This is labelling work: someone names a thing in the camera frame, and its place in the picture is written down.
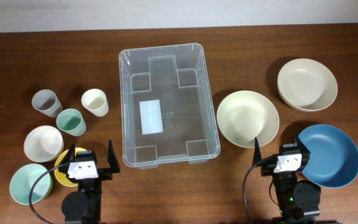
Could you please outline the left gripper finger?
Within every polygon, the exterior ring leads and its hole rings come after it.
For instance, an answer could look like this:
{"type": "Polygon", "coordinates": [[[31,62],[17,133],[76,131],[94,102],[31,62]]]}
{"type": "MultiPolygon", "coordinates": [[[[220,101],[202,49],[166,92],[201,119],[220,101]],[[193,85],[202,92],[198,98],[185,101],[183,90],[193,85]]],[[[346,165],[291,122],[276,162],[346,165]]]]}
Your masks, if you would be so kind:
{"type": "Polygon", "coordinates": [[[111,140],[109,140],[109,142],[108,142],[108,164],[109,164],[109,170],[112,174],[120,173],[121,167],[120,167],[118,159],[115,155],[113,144],[112,144],[111,140]]]}
{"type": "Polygon", "coordinates": [[[66,153],[65,157],[63,158],[64,164],[69,164],[71,162],[74,162],[75,160],[75,145],[72,144],[66,153]]]}

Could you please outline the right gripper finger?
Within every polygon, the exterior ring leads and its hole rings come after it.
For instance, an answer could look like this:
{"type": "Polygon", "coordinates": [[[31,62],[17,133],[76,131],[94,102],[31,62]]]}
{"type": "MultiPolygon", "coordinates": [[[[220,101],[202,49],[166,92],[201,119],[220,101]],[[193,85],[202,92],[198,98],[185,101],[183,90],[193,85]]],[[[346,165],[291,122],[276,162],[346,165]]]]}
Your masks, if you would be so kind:
{"type": "Polygon", "coordinates": [[[262,155],[260,152],[260,146],[257,137],[254,138],[254,155],[252,160],[252,165],[255,167],[260,166],[262,162],[262,155]]]}
{"type": "Polygon", "coordinates": [[[304,145],[304,143],[299,138],[299,135],[295,135],[295,142],[298,147],[298,150],[300,151],[300,153],[302,155],[310,155],[311,154],[309,149],[304,145]]]}

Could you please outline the small yellow bowl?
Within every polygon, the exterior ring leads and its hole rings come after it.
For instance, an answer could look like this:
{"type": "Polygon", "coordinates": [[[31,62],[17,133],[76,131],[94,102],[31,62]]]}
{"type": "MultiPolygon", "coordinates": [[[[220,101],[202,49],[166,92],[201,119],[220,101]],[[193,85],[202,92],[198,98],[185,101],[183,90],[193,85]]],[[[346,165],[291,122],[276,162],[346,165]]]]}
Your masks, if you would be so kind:
{"type": "MultiPolygon", "coordinates": [[[[68,152],[68,149],[63,151],[56,159],[55,161],[55,167],[60,165],[61,161],[63,160],[63,158],[66,156],[68,152]]],[[[64,173],[61,173],[58,171],[58,169],[54,170],[54,174],[55,174],[55,178],[57,179],[57,181],[59,183],[61,183],[62,185],[66,186],[66,187],[77,187],[78,184],[74,184],[73,182],[71,182],[70,180],[67,179],[66,175],[64,173]]]]}

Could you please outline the small white bowl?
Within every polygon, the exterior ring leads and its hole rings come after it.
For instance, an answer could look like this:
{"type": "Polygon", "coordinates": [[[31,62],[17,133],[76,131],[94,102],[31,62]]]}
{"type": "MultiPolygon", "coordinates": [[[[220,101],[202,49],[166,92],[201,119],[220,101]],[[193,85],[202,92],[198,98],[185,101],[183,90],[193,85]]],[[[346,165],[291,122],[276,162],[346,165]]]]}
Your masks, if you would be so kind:
{"type": "Polygon", "coordinates": [[[34,162],[49,162],[63,151],[61,132],[53,126],[39,126],[33,129],[24,141],[24,153],[34,162]]]}

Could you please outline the mint green plastic cup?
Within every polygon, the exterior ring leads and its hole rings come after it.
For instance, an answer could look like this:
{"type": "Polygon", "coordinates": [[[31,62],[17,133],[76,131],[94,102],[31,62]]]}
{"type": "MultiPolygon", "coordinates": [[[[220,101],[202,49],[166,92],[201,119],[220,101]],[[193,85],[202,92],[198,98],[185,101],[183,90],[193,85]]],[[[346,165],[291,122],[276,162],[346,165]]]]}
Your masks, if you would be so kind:
{"type": "Polygon", "coordinates": [[[65,109],[57,116],[58,129],[72,136],[81,136],[86,132],[86,123],[81,113],[73,108],[65,109]]]}

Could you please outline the blue plate bowl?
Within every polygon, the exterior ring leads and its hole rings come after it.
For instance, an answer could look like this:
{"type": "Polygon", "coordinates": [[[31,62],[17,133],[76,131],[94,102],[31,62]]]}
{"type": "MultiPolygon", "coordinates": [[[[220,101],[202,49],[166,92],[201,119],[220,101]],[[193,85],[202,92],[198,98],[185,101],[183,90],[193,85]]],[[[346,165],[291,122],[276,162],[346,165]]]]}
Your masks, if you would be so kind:
{"type": "Polygon", "coordinates": [[[358,175],[358,148],[341,129],[328,124],[315,124],[299,134],[310,151],[310,159],[302,174],[327,188],[349,185],[358,175]]]}

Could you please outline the cream plate bowl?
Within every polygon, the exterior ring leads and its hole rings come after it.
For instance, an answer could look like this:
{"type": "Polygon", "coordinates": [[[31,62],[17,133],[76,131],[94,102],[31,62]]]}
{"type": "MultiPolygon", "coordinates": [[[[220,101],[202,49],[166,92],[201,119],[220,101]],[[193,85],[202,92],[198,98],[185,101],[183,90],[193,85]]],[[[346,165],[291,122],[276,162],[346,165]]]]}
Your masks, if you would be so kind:
{"type": "Polygon", "coordinates": [[[231,143],[253,148],[255,141],[264,146],[278,133],[280,118],[275,105],[255,91],[236,91],[219,104],[217,123],[222,135],[231,143]]]}

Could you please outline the small mint green bowl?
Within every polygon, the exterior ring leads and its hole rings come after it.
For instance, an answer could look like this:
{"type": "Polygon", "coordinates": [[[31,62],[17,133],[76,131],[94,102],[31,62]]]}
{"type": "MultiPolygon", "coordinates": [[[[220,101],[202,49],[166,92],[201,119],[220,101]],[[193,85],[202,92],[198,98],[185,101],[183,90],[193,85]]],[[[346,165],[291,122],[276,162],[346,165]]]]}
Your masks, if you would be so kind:
{"type": "MultiPolygon", "coordinates": [[[[29,194],[34,182],[47,169],[40,164],[27,164],[21,167],[12,177],[10,183],[11,197],[19,204],[29,204],[29,194]]],[[[32,194],[32,203],[46,198],[53,187],[53,179],[50,174],[45,175],[35,186],[32,194]]]]}

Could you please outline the beige plate bowl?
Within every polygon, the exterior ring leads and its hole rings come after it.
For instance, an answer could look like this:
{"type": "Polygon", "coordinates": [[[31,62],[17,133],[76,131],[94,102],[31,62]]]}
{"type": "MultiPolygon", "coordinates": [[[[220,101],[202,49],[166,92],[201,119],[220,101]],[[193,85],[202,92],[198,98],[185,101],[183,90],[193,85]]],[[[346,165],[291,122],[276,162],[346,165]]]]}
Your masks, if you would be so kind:
{"type": "Polygon", "coordinates": [[[296,110],[314,112],[331,106],[338,84],[332,71],[322,63],[298,58],[286,63],[277,77],[278,92],[296,110]]]}

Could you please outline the cream plastic cup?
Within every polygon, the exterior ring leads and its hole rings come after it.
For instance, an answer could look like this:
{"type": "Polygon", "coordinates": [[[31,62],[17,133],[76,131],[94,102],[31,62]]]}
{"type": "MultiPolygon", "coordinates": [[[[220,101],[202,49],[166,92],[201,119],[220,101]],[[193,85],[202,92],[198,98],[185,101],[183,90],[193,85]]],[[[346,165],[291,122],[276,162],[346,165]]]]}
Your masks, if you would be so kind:
{"type": "Polygon", "coordinates": [[[105,93],[97,88],[84,92],[81,97],[81,104],[97,117],[105,116],[109,111],[108,100],[105,93]]]}

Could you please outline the grey plastic cup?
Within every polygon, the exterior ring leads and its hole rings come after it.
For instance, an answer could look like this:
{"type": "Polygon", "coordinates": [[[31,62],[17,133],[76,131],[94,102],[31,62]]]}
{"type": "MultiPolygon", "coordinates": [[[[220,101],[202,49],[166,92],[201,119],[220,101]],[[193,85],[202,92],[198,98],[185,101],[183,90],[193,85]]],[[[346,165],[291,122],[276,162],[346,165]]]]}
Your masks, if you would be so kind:
{"type": "Polygon", "coordinates": [[[44,115],[56,118],[63,111],[63,106],[52,90],[40,90],[32,98],[32,106],[44,115]]]}

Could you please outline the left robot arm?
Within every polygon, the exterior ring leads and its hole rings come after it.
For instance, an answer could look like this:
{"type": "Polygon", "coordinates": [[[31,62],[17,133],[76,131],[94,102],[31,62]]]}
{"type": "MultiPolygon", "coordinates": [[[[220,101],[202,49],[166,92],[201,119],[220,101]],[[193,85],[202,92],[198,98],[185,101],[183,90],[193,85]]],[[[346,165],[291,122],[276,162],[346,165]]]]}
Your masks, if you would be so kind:
{"type": "Polygon", "coordinates": [[[65,223],[100,222],[102,182],[112,180],[112,175],[121,171],[111,141],[108,142],[108,164],[107,168],[98,168],[94,151],[76,152],[75,145],[70,146],[58,171],[77,184],[78,190],[63,199],[65,223]]]}

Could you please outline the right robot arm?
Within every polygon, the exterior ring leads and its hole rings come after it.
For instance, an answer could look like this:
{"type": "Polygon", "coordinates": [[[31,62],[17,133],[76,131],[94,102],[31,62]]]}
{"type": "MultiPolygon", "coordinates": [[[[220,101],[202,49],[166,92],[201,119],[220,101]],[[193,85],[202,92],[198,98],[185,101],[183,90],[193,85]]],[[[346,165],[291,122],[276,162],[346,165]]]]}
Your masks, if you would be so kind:
{"type": "Polygon", "coordinates": [[[311,152],[295,136],[293,144],[279,147],[279,153],[262,158],[258,140],[252,164],[261,168],[262,176],[271,176],[280,216],[273,223],[315,223],[320,215],[321,187],[309,180],[298,180],[297,173],[308,164],[311,152]]]}

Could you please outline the clear plastic storage container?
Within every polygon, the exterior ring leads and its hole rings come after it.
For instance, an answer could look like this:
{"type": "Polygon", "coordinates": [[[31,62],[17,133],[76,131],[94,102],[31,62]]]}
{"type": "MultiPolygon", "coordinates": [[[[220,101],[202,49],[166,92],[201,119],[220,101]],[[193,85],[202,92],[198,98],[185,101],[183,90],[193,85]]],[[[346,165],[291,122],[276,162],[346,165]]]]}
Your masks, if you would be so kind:
{"type": "Polygon", "coordinates": [[[126,166],[206,162],[221,146],[204,48],[199,43],[119,54],[122,159],[126,166]],[[163,132],[142,134],[141,101],[160,100],[163,132]]]}

